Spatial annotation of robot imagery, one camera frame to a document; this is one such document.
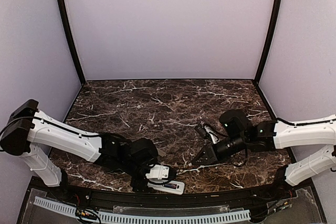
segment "white wall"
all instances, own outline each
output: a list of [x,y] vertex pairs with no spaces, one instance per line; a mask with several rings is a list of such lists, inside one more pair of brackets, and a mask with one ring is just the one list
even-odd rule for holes
[[254,78],[273,0],[66,0],[88,80]]
[[[286,120],[336,114],[336,0],[282,0],[261,88]],[[297,159],[320,146],[293,148]],[[336,223],[336,176],[313,178],[329,223]]]
[[[57,0],[0,0],[0,128],[26,100],[62,120],[80,88]],[[0,223],[16,223],[31,172],[0,153]]]

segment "vent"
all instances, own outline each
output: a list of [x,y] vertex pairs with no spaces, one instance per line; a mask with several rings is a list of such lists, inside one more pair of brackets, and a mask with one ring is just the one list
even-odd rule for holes
[[[35,197],[34,205],[43,207],[58,214],[75,218],[76,208],[49,199]],[[225,224],[250,220],[250,211],[243,210],[217,215],[190,217],[149,217],[112,214],[100,211],[99,217],[105,224]]]

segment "robotic arm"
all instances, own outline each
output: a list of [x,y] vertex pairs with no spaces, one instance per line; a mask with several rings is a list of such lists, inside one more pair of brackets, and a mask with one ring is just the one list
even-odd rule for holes
[[196,131],[212,143],[201,149],[192,164],[214,164],[244,149],[265,152],[298,145],[325,144],[309,157],[279,168],[275,184],[295,186],[336,166],[336,115],[300,122],[277,119],[253,126],[242,110],[229,110],[220,116],[219,121],[228,134],[221,141],[218,132],[207,124],[196,126]]
[[151,140],[141,138],[132,142],[118,134],[86,132],[58,122],[37,106],[37,101],[28,100],[11,114],[0,133],[0,146],[22,158],[47,186],[66,185],[67,174],[51,162],[40,144],[73,153],[112,171],[124,171],[132,176],[133,191],[154,188],[183,193],[184,184],[173,181],[176,171],[158,164],[158,151]]

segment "black frame post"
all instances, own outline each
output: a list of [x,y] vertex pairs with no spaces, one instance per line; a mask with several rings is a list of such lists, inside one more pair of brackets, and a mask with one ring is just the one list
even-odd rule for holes
[[267,31],[267,36],[263,48],[263,52],[261,53],[261,58],[258,66],[258,70],[256,73],[256,76],[254,78],[254,81],[259,84],[261,76],[263,75],[263,71],[265,68],[265,64],[267,61],[269,49],[272,44],[272,39],[275,31],[275,26],[277,24],[277,19],[278,19],[278,14],[279,14],[279,9],[280,9],[280,3],[281,0],[274,0],[273,3],[273,9],[272,9],[272,14],[271,14],[271,19],[269,21],[269,26],[268,26],[268,31]]
[[58,8],[59,8],[59,13],[61,15],[62,23],[63,23],[64,33],[65,33],[65,36],[67,38],[67,42],[68,42],[68,46],[69,46],[69,49],[70,49],[72,60],[74,62],[73,64],[75,65],[75,69],[76,69],[76,72],[77,72],[80,83],[82,85],[84,85],[86,83],[86,80],[85,80],[85,76],[84,76],[82,67],[80,65],[80,61],[79,61],[78,54],[77,54],[77,51],[76,51],[74,38],[72,37],[72,32],[71,32],[71,29],[70,29],[69,18],[68,18],[67,9],[66,9],[66,6],[65,6],[65,1],[64,0],[57,0],[57,3],[58,3]]

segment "marble table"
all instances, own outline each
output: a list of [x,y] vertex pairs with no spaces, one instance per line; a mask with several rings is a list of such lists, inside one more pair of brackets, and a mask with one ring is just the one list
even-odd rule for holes
[[[193,166],[205,144],[194,126],[204,121],[224,133],[219,116],[243,109],[253,124],[270,116],[249,80],[112,80],[89,81],[81,89],[66,123],[92,132],[113,132],[136,140],[151,139],[166,155],[160,162],[178,170],[185,193],[204,193],[270,184],[276,170],[290,163],[286,150],[249,152],[241,168],[228,162]],[[131,192],[130,176],[111,173],[84,159],[53,149],[51,160],[72,185]],[[244,151],[233,161],[242,162]]]

